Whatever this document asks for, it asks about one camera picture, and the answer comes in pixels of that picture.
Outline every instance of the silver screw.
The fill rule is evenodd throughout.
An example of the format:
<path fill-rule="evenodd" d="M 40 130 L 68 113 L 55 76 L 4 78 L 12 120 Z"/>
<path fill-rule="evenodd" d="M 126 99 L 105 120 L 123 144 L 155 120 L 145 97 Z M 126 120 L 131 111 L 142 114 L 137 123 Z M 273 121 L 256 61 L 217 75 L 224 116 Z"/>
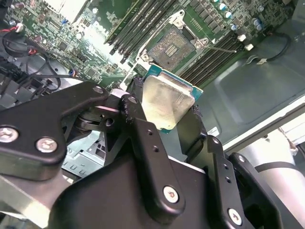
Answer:
<path fill-rule="evenodd" d="M 215 138 L 215 137 L 213 137 L 213 141 L 214 141 L 216 144 L 219 143 L 219 141 L 218 141 L 217 138 Z"/>
<path fill-rule="evenodd" d="M 238 159 L 239 159 L 241 162 L 245 162 L 245 159 L 244 159 L 242 156 L 238 156 Z"/>
<path fill-rule="evenodd" d="M 230 219 L 233 221 L 233 223 L 235 223 L 238 226 L 242 225 L 242 223 L 243 223 L 242 218 L 240 217 L 240 215 L 238 214 L 238 212 L 235 209 L 230 208 L 228 210 L 228 214 L 230 216 Z"/>
<path fill-rule="evenodd" d="M 17 130 L 10 127 L 0 128 L 0 142 L 9 143 L 18 138 L 19 134 Z"/>
<path fill-rule="evenodd" d="M 165 186 L 163 189 L 163 193 L 164 193 L 165 198 L 168 200 L 168 202 L 173 203 L 173 204 L 178 202 L 179 195 L 176 192 L 176 190 L 173 189 L 172 187 Z"/>
<path fill-rule="evenodd" d="M 94 87 L 93 90 L 95 92 L 99 93 L 99 94 L 103 94 L 104 93 L 103 89 L 101 87 L 99 87 L 99 86 Z"/>
<path fill-rule="evenodd" d="M 149 61 L 149 56 L 148 56 L 147 54 L 144 54 L 144 55 L 142 56 L 142 59 L 143 59 L 144 61 Z"/>
<path fill-rule="evenodd" d="M 9 21 L 9 24 L 10 24 L 11 26 L 15 26 L 15 25 L 16 25 L 16 22 L 15 22 L 14 20 L 10 20 L 10 21 Z"/>
<path fill-rule="evenodd" d="M 137 103 L 136 99 L 133 98 L 133 97 L 129 97 L 128 100 L 129 100 L 130 102 L 134 103 L 134 104 Z"/>
<path fill-rule="evenodd" d="M 52 153 L 57 149 L 57 142 L 53 139 L 44 137 L 38 140 L 36 148 L 42 153 Z"/>
<path fill-rule="evenodd" d="M 176 22 L 175 22 L 175 26 L 180 27 L 180 26 L 182 26 L 182 24 L 181 24 L 180 21 L 176 21 Z"/>
<path fill-rule="evenodd" d="M 196 43 L 196 44 L 195 44 L 195 48 L 196 48 L 196 49 L 202 49 L 202 45 L 201 45 L 200 43 Z"/>
<path fill-rule="evenodd" d="M 259 7 L 257 8 L 257 11 L 258 11 L 258 12 L 263 12 L 263 11 L 264 11 L 264 7 L 263 7 L 263 6 L 259 6 Z"/>

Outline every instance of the circuit board component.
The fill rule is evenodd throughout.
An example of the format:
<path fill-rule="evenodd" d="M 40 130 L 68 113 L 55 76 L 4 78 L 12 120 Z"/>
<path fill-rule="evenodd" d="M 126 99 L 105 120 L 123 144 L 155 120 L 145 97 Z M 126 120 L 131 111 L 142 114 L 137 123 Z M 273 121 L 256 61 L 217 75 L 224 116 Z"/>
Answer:
<path fill-rule="evenodd" d="M 168 33 L 149 50 L 148 54 L 164 69 L 172 71 L 195 47 L 173 26 Z"/>

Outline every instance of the dimm slot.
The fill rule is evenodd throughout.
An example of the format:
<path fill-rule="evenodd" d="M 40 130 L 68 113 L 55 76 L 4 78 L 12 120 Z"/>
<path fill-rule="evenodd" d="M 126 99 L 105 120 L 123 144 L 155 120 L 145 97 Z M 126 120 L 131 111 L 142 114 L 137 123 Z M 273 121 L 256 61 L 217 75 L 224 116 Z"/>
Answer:
<path fill-rule="evenodd" d="M 133 39 L 135 35 L 141 34 L 141 30 L 147 26 L 148 23 L 150 23 L 151 19 L 154 17 L 154 15 L 157 13 L 158 10 L 161 10 L 163 8 L 164 2 L 162 0 L 156 1 L 153 6 L 150 8 L 149 12 L 141 19 L 135 30 L 132 31 L 132 33 L 126 37 L 124 40 L 124 43 L 120 46 L 120 54 L 123 54 L 128 45 L 130 45 L 133 42 Z"/>
<path fill-rule="evenodd" d="M 122 29 L 122 31 L 118 34 L 114 41 L 114 49 L 117 50 L 120 47 L 120 44 L 126 39 L 130 31 L 132 31 L 139 21 L 145 16 L 145 14 L 149 11 L 149 9 L 152 7 L 154 3 L 154 0 L 148 0 L 146 1 L 142 7 L 139 9 L 139 11 L 130 19 L 130 21 L 127 23 L 127 25 Z"/>
<path fill-rule="evenodd" d="M 236 41 L 229 41 L 222 45 L 223 49 L 231 49 L 236 44 Z M 184 79 L 187 81 L 192 81 L 198 73 L 200 73 L 203 69 L 206 69 L 210 64 L 217 61 L 224 53 L 222 51 L 213 50 L 213 54 L 208 56 L 204 61 L 198 64 L 198 67 L 192 71 L 188 77 Z"/>
<path fill-rule="evenodd" d="M 158 11 L 158 13 L 155 15 L 155 17 L 150 21 L 149 24 L 141 31 L 141 35 L 138 38 L 135 38 L 132 42 L 133 44 L 130 45 L 126 51 L 124 52 L 124 58 L 122 59 L 121 63 L 124 63 L 129 55 L 132 53 L 132 51 L 138 47 L 139 45 L 143 44 L 146 40 L 147 35 L 155 29 L 155 26 L 159 23 L 159 21 L 167 14 L 170 7 L 172 7 L 177 0 L 171 0 L 167 1 L 164 5 L 164 9 Z"/>

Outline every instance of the green circuit board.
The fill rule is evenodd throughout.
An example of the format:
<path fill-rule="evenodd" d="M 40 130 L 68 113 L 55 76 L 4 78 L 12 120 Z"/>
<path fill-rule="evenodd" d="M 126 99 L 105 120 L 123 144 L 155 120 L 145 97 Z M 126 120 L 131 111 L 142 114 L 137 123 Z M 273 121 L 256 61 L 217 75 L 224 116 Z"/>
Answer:
<path fill-rule="evenodd" d="M 179 10 L 185 12 L 183 21 L 189 29 L 198 38 L 207 38 L 209 46 L 217 45 L 231 32 L 232 25 L 243 29 L 247 39 L 256 44 L 264 38 L 261 34 L 265 28 L 281 25 L 292 13 L 291 8 L 274 0 L 169 0 L 168 5 L 163 0 L 82 1 L 83 7 L 73 21 L 67 21 L 65 13 L 58 13 L 53 8 L 55 2 L 72 4 L 71 0 L 49 0 L 48 3 L 44 0 L 25 0 L 24 9 L 9 9 L 5 19 L 7 22 L 14 20 L 23 23 L 27 36 L 33 42 L 45 50 L 64 55 L 75 66 L 80 77 L 94 80 L 105 87 L 117 85 L 126 76 L 135 63 L 142 43 Z M 220 7 L 221 4 L 225 4 L 225 9 Z M 146 12 L 141 11 L 143 6 L 147 6 Z M 137 14 L 139 20 L 131 24 Z M 254 19 L 260 21 L 262 29 L 254 26 Z M 133 29 L 122 36 L 128 23 Z M 170 29 L 171 25 L 168 25 L 160 31 L 148 49 L 158 45 Z M 118 50 L 114 54 L 110 54 L 120 34 L 125 40 L 120 46 L 117 45 Z M 207 52 L 191 48 L 191 39 L 186 43 L 187 54 L 182 52 L 182 56 L 175 59 L 179 63 L 170 67 L 176 74 L 195 65 Z M 120 62 L 123 56 L 126 62 Z M 64 60 L 60 62 L 69 67 Z"/>

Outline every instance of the black metal bracket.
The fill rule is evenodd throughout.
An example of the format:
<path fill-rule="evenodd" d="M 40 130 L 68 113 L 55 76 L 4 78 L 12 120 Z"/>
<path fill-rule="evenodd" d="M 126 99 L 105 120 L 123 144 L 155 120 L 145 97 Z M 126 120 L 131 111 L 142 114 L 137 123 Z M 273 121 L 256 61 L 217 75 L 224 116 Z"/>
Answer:
<path fill-rule="evenodd" d="M 211 224 L 230 229 L 253 228 L 244 216 L 233 166 L 225 158 L 221 142 L 207 135 L 201 117 L 198 107 L 194 106 L 178 123 L 177 129 L 187 162 L 203 168 L 209 177 Z"/>
<path fill-rule="evenodd" d="M 183 213 L 185 199 L 158 130 L 146 121 L 140 101 L 132 95 L 113 97 L 112 104 L 117 108 L 100 106 L 82 113 L 76 124 L 82 129 L 106 131 L 105 165 L 133 154 L 147 212 L 154 220 L 170 224 Z M 111 125 L 104 119 L 111 119 Z"/>
<path fill-rule="evenodd" d="M 246 216 L 255 228 L 303 228 L 250 162 L 241 154 L 229 156 Z"/>
<path fill-rule="evenodd" d="M 0 174 L 30 180 L 54 177 L 66 156 L 63 128 L 71 130 L 62 126 L 61 120 L 103 105 L 107 98 L 105 89 L 87 82 L 0 112 L 0 128 L 12 128 L 18 135 L 14 141 L 0 142 Z M 50 153 L 38 150 L 36 144 L 42 138 L 55 141 L 56 149 Z"/>

